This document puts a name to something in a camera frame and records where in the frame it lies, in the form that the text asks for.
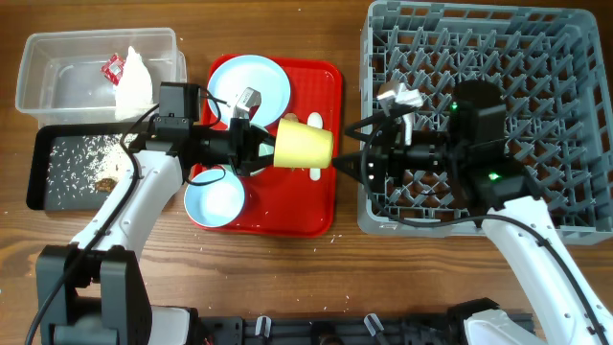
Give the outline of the white napkin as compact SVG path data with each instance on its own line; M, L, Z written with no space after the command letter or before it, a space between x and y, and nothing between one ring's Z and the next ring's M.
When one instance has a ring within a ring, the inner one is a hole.
M140 117L154 105L151 75L132 46L115 90L115 104L114 118L119 122Z

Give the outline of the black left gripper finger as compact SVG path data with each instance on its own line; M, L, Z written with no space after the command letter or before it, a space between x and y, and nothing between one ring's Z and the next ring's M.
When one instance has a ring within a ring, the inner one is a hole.
M252 176L261 173L265 168L272 166L274 161L273 154L258 156L243 163L245 176Z
M265 144L271 147L275 146L276 137L270 134L264 127L251 124L250 134L257 145Z

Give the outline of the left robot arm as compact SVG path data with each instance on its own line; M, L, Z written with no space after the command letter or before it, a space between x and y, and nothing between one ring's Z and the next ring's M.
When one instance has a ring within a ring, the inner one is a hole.
M138 264L169 199L200 164L248 173L272 163L261 156L273 134L247 120L227 130L186 118L155 116L128 129L121 143L130 165L92 221L66 245L47 245L36 261L38 311L26 341L45 344L205 344L198 311L153 306Z

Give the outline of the light blue rice bowl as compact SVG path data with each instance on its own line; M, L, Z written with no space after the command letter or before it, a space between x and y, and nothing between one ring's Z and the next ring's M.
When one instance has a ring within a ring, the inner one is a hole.
M223 168L196 175L184 195L188 217L197 225L209 228L234 221L244 204L245 190L241 181Z

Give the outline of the red sauce packet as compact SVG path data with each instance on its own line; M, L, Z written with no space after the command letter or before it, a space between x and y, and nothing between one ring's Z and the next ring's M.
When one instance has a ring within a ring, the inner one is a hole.
M118 85L124 72L125 61L114 54L101 68L102 74L114 85Z

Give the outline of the white plastic spoon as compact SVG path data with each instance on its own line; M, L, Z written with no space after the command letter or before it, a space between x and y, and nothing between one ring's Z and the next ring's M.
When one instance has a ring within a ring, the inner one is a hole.
M312 112L309 114L306 123L310 127L323 128L323 119L318 112ZM320 169L310 169L309 170L309 178L312 181L318 181L321 178L321 170Z

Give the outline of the green bowl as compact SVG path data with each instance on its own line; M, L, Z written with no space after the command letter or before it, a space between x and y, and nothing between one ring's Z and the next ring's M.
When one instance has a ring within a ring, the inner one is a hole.
M235 175L245 176L243 163L247 160L252 160L258 156L264 156L267 154L274 155L274 147L260 144L257 145L250 134L250 127L247 131L248 138L243 140L240 157L239 158L230 158L228 164L223 165L223 168L228 170L229 172L234 173Z

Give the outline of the white rice pile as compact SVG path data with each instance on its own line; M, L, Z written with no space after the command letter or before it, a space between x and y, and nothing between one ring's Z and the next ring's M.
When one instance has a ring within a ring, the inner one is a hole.
M119 134L57 137L52 141L47 168L45 201L50 208L96 208L110 193L95 190L95 183L112 177L118 181L132 164Z

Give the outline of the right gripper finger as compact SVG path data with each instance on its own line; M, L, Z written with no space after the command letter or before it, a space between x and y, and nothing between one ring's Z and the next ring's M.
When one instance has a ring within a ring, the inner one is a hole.
M363 182L361 176L361 154L349 153L339 155L331 160L332 166L341 173L344 173L359 183ZM378 163L376 158L369 154L366 161L366 175L368 185L375 187L378 184Z
M402 117L405 114L412 113L415 110L416 109L414 107L397 107L389 110L388 112L380 110L370 117L361 119L353 124L346 126L344 129L344 134L352 139L366 142L368 139L368 135L361 131L363 127L371 126L371 130L375 130L378 126L382 125L385 120L394 120L396 118Z

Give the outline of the yellow plastic cup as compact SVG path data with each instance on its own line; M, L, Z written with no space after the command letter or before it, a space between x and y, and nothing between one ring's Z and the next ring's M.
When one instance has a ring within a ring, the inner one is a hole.
M273 166L290 169L326 169L333 154L330 131L281 119L278 125Z

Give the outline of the brown food chunk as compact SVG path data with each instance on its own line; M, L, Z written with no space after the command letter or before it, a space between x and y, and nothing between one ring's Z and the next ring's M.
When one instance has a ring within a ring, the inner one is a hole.
M103 193L111 193L118 181L112 177L105 177L95 183L95 190Z

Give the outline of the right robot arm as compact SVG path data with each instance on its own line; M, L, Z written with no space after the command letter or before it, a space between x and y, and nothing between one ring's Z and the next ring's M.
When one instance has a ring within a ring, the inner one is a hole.
M276 135L258 135L273 152L251 153L246 170L333 167L359 181L369 199L409 170L448 173L452 194L467 205L469 221L481 227L510 265L546 339L610 343L610 311L557 235L542 190L506 151L507 108L499 87L485 80L457 84L444 132L410 127L422 98L402 83L386 83L378 100L379 112L346 130L362 142L360 151L334 156L327 131L292 122L280 125ZM363 126L370 132L364 133Z

